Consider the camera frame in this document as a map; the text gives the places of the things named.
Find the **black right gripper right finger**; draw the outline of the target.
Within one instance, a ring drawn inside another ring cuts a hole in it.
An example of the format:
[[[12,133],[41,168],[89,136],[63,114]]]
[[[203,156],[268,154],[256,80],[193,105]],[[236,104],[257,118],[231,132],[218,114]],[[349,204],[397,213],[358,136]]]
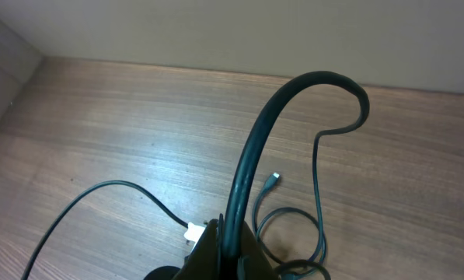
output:
[[[279,280],[270,262],[261,250],[256,238],[247,225],[243,223],[241,237],[241,254],[237,264],[238,280]]]

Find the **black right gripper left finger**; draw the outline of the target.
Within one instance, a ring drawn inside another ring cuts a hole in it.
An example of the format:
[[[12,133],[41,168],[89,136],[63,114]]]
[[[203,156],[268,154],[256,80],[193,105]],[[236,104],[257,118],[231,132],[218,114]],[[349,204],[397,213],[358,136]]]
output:
[[[173,280],[215,280],[219,278],[218,220],[212,219],[206,226],[187,262]]]

